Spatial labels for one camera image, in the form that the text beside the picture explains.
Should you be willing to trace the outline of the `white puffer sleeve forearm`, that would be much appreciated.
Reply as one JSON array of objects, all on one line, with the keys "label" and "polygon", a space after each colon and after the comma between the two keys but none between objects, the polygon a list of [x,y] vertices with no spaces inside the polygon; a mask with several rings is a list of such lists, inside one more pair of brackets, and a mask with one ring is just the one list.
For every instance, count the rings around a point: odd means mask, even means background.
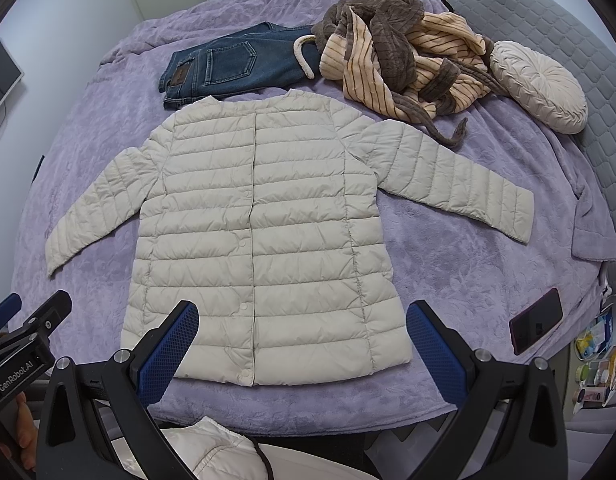
[{"label": "white puffer sleeve forearm", "polygon": [[253,442],[210,417],[193,426],[163,430],[175,452],[197,479],[265,480],[265,462]]}]

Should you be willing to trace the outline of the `person's left hand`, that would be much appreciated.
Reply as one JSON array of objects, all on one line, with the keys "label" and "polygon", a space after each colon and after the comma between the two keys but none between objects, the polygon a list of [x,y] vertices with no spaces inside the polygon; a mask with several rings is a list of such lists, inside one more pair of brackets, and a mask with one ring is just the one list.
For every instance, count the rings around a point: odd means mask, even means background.
[{"label": "person's left hand", "polygon": [[27,404],[26,395],[20,392],[16,396],[18,417],[16,422],[16,439],[21,448],[22,466],[27,471],[35,471],[36,445],[38,444],[38,428]]}]

